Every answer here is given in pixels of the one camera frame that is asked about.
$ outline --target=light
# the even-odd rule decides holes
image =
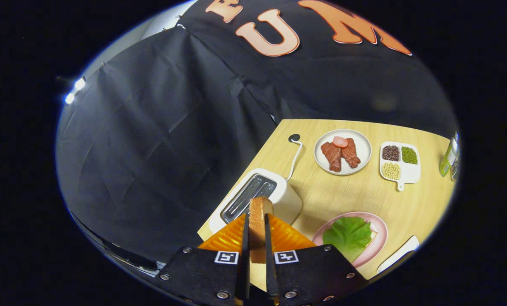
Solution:
[[[74,83],[74,87],[77,90],[83,89],[84,86],[85,86],[85,81],[83,78],[79,79],[76,83]]]
[[[67,95],[67,97],[65,98],[65,102],[66,102],[67,104],[71,104],[73,101],[74,101],[74,95],[73,95],[72,93],[71,93],[71,94],[69,93],[69,94]]]

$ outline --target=orange letter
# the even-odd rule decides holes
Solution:
[[[223,17],[223,21],[225,23],[230,22],[233,18],[235,18],[240,11],[242,11],[242,6],[230,6],[229,4],[237,4],[238,0],[214,0],[207,8],[205,12],[215,12],[216,14]]]
[[[374,34],[374,31],[376,31],[380,35],[380,41],[384,44],[384,46],[410,56],[412,55],[412,53],[399,41],[397,41],[397,39],[359,16],[350,16],[333,6],[316,0],[302,0],[299,1],[299,5],[313,9],[323,19],[325,19],[325,21],[327,21],[327,23],[335,31],[333,39],[337,43],[361,43],[363,41],[361,37],[353,34],[349,29],[347,29],[346,26],[349,26],[366,40],[374,44],[376,44],[376,35]]]
[[[268,42],[256,29],[255,23],[245,23],[235,32],[236,35],[244,37],[252,47],[260,54],[266,56],[283,56],[290,54],[299,46],[299,37],[289,25],[279,16],[280,11],[271,9],[262,12],[257,20],[266,21],[283,37],[283,41],[277,45]]]

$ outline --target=pink plate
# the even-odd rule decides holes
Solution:
[[[337,217],[334,217],[333,219],[329,220],[327,223],[325,223],[314,235],[314,238],[312,239],[312,242],[316,244],[316,246],[322,246],[323,245],[323,233],[331,228],[331,225],[337,219],[340,219],[342,217],[361,217],[365,219],[365,221],[370,222],[370,229],[374,230],[378,233],[376,237],[370,242],[370,244],[366,247],[365,251],[359,255],[359,257],[352,263],[352,265],[355,268],[358,268],[366,263],[368,263],[369,260],[373,259],[374,256],[377,256],[378,253],[382,250],[384,245],[386,244],[386,241],[388,240],[388,227],[386,223],[380,219],[377,215],[373,215],[369,212],[364,211],[352,211],[347,212],[343,215],[339,215]]]

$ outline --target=steak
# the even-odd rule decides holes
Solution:
[[[321,145],[321,151],[327,161],[329,161],[329,170],[334,172],[341,171],[341,148],[335,147],[331,143],[324,143]]]
[[[346,138],[348,146],[341,150],[341,155],[346,162],[350,165],[350,168],[357,168],[357,164],[361,163],[355,149],[355,143],[352,138]]]

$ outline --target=wooden table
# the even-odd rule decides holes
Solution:
[[[314,159],[313,150],[318,139],[339,128],[357,130],[368,138],[372,146],[368,164],[350,176],[325,172]],[[299,147],[287,141],[291,134],[300,134],[300,141],[304,144],[289,180],[303,200],[302,211],[292,223],[294,228],[312,239],[327,221],[351,211],[374,213],[387,224],[386,245],[377,256],[357,269],[366,279],[374,277],[378,266],[412,235],[418,238],[420,244],[424,242],[450,203],[455,184],[449,175],[443,178],[438,172],[438,164],[450,140],[423,130],[371,122],[282,120],[235,186],[255,168],[265,168],[287,178]],[[405,184],[402,192],[397,190],[396,182],[382,178],[379,172],[380,146],[386,141],[409,143],[419,151],[422,163],[420,180],[415,184]],[[203,240],[213,234],[208,220],[198,233]],[[250,282],[266,291],[264,265],[251,263]]]

